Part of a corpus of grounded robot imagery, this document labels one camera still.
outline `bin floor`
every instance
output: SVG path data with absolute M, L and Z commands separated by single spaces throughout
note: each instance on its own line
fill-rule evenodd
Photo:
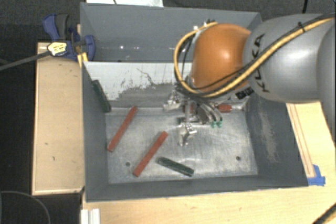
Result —
M 113 109 L 106 114 L 107 143 L 123 122 L 129 109 Z M 189 179 L 156 163 L 158 157 L 170 158 L 195 170 L 192 178 L 257 175 L 257 165 L 248 132 L 245 112 L 223 114 L 223 126 L 195 125 L 197 133 L 186 146 L 179 146 L 178 117 L 181 111 L 139 108 L 119 144 L 107 151 L 109 183 L 131 183 Z M 132 172 L 162 131 L 169 136 L 148 163 L 140 177 Z

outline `red wooden block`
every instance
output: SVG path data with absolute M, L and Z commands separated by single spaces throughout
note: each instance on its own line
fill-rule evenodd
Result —
M 112 138 L 111 142 L 109 143 L 107 150 L 112 152 L 115 147 L 117 146 L 118 142 L 120 141 L 121 137 L 123 136 L 124 132 L 126 131 L 127 127 L 132 122 L 136 112 L 138 111 L 138 108 L 136 106 L 133 106 L 130 111 L 128 112 L 126 118 L 124 119 L 123 123 L 115 133 L 114 137 Z
M 217 108 L 221 113 L 229 113 L 232 110 L 232 106 L 229 104 L 220 104 Z
M 144 158 L 140 161 L 138 166 L 135 168 L 135 170 L 133 171 L 133 175 L 135 175 L 136 177 L 140 176 L 141 172 L 145 169 L 145 167 L 147 166 L 149 161 L 152 159 L 152 157 L 154 156 L 156 151 L 158 151 L 158 149 L 160 148 L 162 143 L 165 141 L 167 136 L 168 136 L 168 134 L 166 132 L 161 133 L 161 135 L 155 141 L 155 143 L 153 144 L 151 149 L 147 152 L 147 154 L 144 156 Z

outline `gray bin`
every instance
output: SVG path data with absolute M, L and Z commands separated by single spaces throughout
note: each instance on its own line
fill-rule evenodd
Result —
M 197 126 L 188 146 L 177 144 L 182 114 L 162 110 L 174 83 L 171 48 L 208 19 L 250 29 L 260 23 L 257 13 L 81 4 L 82 34 L 93 34 L 97 43 L 95 61 L 85 63 L 82 72 L 88 202 L 308 185 L 285 104 L 256 94 L 242 110 L 224 114 L 220 129 Z M 103 112 L 92 80 L 100 81 L 111 112 Z M 133 105 L 139 107 L 137 115 L 108 152 L 107 142 Z M 140 177 L 133 176 L 162 131 L 168 138 Z M 194 176 L 158 165 L 159 156 L 194 168 Z

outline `wooden board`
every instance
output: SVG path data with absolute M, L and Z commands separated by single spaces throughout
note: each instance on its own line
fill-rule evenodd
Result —
M 46 45 L 39 44 L 38 53 Z M 37 61 L 33 195 L 74 193 L 84 186 L 80 77 L 74 61 Z
M 300 109 L 299 105 L 287 104 L 287 111 L 288 111 L 290 121 L 291 121 L 293 130 L 294 130 L 294 133 L 295 133 L 295 138 L 296 138 L 296 142 L 298 144 L 298 148 L 300 151 L 301 159 L 302 159 L 303 166 L 304 166 L 304 171 L 306 172 L 307 177 L 315 177 L 316 174 L 314 171 L 313 163 L 310 158 L 309 150 L 307 147 L 307 142 L 303 134 L 302 124 L 299 119 L 297 107 L 299 107 Z

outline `scratched metal surface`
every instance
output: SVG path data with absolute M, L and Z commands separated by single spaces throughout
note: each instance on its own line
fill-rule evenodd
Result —
M 86 62 L 92 78 L 99 79 L 112 104 L 106 114 L 106 142 L 123 122 L 131 106 L 139 110 L 116 149 L 106 153 L 109 183 L 189 179 L 162 167 L 155 159 L 163 156 L 195 170 L 193 178 L 256 175 L 257 165 L 244 109 L 223 114 L 223 126 L 195 126 L 197 133 L 181 147 L 178 117 L 182 111 L 164 112 L 162 104 L 175 82 L 171 63 Z M 191 65 L 185 67 L 185 74 Z M 139 178 L 132 171 L 162 131 L 169 136 Z
M 127 115 L 128 109 L 115 109 L 106 115 L 107 141 L 110 141 Z M 188 145 L 178 145 L 177 117 L 181 112 L 164 112 L 160 108 L 142 108 L 124 133 L 116 149 L 107 152 L 109 183 L 189 179 L 156 163 L 160 156 L 180 162 L 195 170 L 193 178 L 256 175 L 254 159 L 244 111 L 224 114 L 223 126 L 195 127 Z M 139 178 L 132 171 L 151 148 L 162 131 L 169 136 Z

